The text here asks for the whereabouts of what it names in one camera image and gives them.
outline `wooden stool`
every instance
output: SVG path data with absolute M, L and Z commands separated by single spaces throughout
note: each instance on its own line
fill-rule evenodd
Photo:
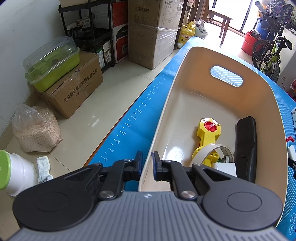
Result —
M 214 12 L 212 10 L 208 10 L 208 16 L 209 17 L 207 17 L 207 20 L 206 20 L 207 23 L 214 24 L 214 25 L 216 25 L 216 26 L 218 26 L 218 27 L 221 28 L 219 38 L 221 38 L 222 33 L 223 33 L 223 37 L 222 37 L 221 44 L 220 44 L 220 45 L 222 45 L 223 42 L 224 42 L 225 36 L 226 36 L 226 32 L 228 30 L 228 26 L 229 26 L 230 20 L 232 18 L 227 17 L 227 16 L 225 16 L 223 14 L 220 14 L 218 12 Z M 217 17 L 222 18 L 223 19 L 223 22 L 220 22 L 220 21 L 214 19 L 214 16 L 217 16 Z

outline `bicycle wheel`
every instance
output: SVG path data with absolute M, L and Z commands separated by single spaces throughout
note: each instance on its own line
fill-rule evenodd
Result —
M 252 61 L 253 61 L 253 66 L 257 69 L 260 68 L 259 65 L 261 62 L 261 61 L 257 61 L 257 60 L 261 58 L 261 56 L 264 52 L 264 46 L 266 43 L 267 43 L 267 40 L 259 39 L 253 45 Z
M 279 65 L 277 63 L 272 63 L 265 75 L 267 75 L 273 82 L 277 82 L 279 78 Z

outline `transparent plastic lid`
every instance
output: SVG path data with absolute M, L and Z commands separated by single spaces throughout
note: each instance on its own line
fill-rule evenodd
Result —
M 77 51 L 79 51 L 79 48 L 76 47 L 71 37 L 57 37 L 43 45 L 25 58 L 22 63 L 29 75 L 29 82 L 34 84 L 42 80 L 49 72 L 61 66 L 66 59 Z

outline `roll of tape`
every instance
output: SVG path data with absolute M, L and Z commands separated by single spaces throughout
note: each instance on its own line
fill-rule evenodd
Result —
M 203 163 L 204 160 L 206 159 L 206 157 L 208 155 L 210 155 L 214 150 L 216 149 L 221 149 L 226 162 L 234 162 L 234 158 L 233 158 L 233 153 L 232 151 L 222 145 L 222 144 L 208 144 L 206 146 L 204 146 L 196 155 L 195 157 L 192 159 L 191 163 L 190 163 L 190 167 L 192 166 L 193 163 Z

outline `round black motor cover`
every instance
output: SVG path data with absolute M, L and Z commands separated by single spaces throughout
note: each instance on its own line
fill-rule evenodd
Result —
M 21 192 L 13 203 L 13 214 L 20 227 L 37 231 L 58 231 L 84 220 L 93 208 L 87 191 L 69 183 L 53 181 Z
M 218 224 L 241 231 L 264 229 L 278 222 L 283 204 L 269 189 L 234 178 L 213 185 L 205 194 L 202 206 Z

